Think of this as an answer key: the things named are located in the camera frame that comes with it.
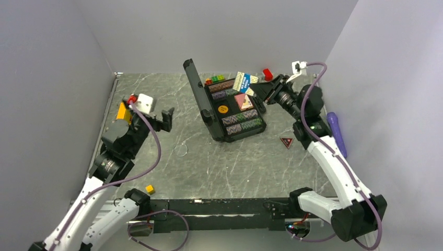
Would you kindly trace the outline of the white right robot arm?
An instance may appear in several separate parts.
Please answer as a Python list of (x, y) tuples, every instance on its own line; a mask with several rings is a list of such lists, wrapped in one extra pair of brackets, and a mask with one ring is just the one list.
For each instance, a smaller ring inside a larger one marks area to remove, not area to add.
[(294, 217), (313, 214), (332, 226), (335, 236), (348, 242), (376, 231), (380, 242), (382, 219), (387, 208), (383, 195), (375, 196), (357, 177), (341, 154), (330, 127), (321, 117), (322, 89), (306, 85), (295, 92), (288, 76), (251, 85), (266, 104), (279, 104), (294, 119), (293, 131), (304, 149), (317, 161), (331, 183), (334, 201), (303, 187), (290, 192), (287, 209)]

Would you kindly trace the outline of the clear round plastic disc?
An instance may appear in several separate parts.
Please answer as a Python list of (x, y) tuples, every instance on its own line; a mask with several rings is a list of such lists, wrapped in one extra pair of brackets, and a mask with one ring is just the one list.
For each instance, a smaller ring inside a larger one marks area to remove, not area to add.
[(188, 153), (188, 147), (185, 143), (180, 143), (174, 147), (173, 152), (177, 157), (184, 157)]

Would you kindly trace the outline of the orange big blind button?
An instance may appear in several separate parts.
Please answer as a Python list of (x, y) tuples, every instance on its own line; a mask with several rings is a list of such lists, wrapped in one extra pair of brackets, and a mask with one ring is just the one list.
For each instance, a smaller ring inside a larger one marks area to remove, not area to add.
[(227, 113), (229, 112), (229, 107), (226, 106), (226, 105), (220, 105), (220, 106), (217, 108), (217, 110), (218, 110), (218, 112), (221, 113), (221, 114), (227, 114)]

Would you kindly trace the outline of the red triangular dealer button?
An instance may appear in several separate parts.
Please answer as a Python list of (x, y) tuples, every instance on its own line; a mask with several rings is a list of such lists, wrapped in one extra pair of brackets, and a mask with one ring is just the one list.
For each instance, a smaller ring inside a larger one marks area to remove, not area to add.
[(287, 149), (290, 149), (294, 142), (294, 138), (288, 138), (288, 137), (280, 137), (280, 140)]

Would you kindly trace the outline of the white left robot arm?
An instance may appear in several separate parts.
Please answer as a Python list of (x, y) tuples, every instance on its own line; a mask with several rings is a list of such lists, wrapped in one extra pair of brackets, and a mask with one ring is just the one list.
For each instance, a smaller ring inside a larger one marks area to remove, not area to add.
[(44, 240), (29, 250), (99, 250), (127, 221), (142, 220), (151, 212), (150, 196), (136, 188), (126, 192), (116, 208), (100, 220), (96, 216), (111, 195), (125, 182), (144, 141), (159, 131), (170, 132), (174, 108), (162, 111), (162, 119), (128, 110), (130, 121), (115, 119), (101, 137), (100, 154), (93, 161), (79, 196), (67, 214)]

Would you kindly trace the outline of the red playing card deck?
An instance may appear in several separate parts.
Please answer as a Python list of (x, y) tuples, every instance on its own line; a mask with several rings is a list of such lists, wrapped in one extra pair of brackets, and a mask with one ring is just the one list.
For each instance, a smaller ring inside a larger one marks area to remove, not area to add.
[(238, 94), (235, 96), (235, 100), (240, 111), (245, 111), (253, 107), (253, 103), (247, 94)]

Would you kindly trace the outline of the blue texas holdem card deck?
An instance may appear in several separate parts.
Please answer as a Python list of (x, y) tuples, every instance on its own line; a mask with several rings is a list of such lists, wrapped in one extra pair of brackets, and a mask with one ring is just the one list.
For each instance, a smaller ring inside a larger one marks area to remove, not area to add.
[(237, 72), (232, 88), (240, 93), (254, 96), (254, 91), (252, 90), (251, 85), (257, 84), (258, 82), (259, 78), (257, 76), (244, 72)]

